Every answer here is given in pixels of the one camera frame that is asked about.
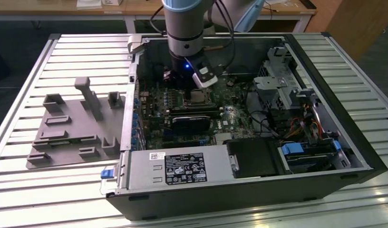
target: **barcode sticker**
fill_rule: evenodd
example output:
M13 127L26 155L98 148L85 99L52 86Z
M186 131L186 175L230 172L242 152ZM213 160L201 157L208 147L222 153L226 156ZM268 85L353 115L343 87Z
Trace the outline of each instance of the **barcode sticker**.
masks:
M166 153L149 153L149 160L164 160Z

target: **table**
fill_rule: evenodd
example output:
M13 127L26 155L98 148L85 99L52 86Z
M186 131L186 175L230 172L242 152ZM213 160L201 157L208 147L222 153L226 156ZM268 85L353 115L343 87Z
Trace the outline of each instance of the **table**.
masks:
M134 21L148 20L154 11L161 6L161 0L128 0L125 9L125 23L128 33L136 33ZM312 15L316 13L315 9L308 9L299 0L291 0L285 4L273 4L272 12L268 9L262 9L257 20L296 20L293 32L304 32ZM160 11L154 17L156 20L164 20L164 12Z
M136 33L134 21L148 20L161 5L160 0L124 0L120 6L102 9L76 9L76 0L0 0L0 20L122 20L128 33ZM272 12L264 9L258 20L296 20L295 32L304 32L315 9L308 9L300 0L273 4ZM154 19L164 19L162 12Z
M125 93L130 60L122 55L128 53L128 37L61 35L48 41L0 127L0 227L388 226L388 171L321 200L130 222L101 194L101 188L112 188L114 182L102 186L100 171L117 160L28 170L25 157L45 111L45 94L80 99L81 93L72 87L77 76L90 77L97 96L112 91ZM295 38L388 166L388 99L332 38L320 33L295 34ZM90 62L98 55L108 61Z

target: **blue latch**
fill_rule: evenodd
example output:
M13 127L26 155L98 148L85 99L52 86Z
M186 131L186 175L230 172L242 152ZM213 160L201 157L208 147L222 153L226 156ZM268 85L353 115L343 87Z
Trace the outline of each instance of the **blue latch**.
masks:
M281 147L281 151L284 155L293 153L304 153L304 149L300 143L288 143Z
M113 169L101 171L101 179L112 179L113 178Z
M340 151L341 150L341 147L340 147L339 141L333 140L332 144L335 146L336 151Z

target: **wooden table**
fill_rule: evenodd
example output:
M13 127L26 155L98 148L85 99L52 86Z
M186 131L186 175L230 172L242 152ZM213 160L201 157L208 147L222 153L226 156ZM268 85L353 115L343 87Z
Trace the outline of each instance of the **wooden table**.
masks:
M128 33L136 33L134 21L148 20L160 6L161 0L128 0L125 8ZM300 0L289 0L288 3L273 4L272 10L277 12L262 9L257 20L296 20L293 32L304 32L309 19L316 14L316 9L308 9ZM164 20L162 11L160 11L154 19Z
M148 20L161 0L124 0L120 6L77 10L77 0L0 0L0 20L122 20L128 33L136 33L134 21ZM308 9L300 0L273 4L272 12L262 9L258 20L295 20L295 32L304 32L315 9ZM162 12L154 17L164 19Z

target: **motherboard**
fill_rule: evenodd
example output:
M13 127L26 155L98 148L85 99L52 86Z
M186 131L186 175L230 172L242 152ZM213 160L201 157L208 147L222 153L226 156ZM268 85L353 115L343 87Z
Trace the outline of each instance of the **motherboard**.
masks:
M221 77L202 90L184 92L154 83L140 86L146 149L206 146L258 136L245 111L246 84Z

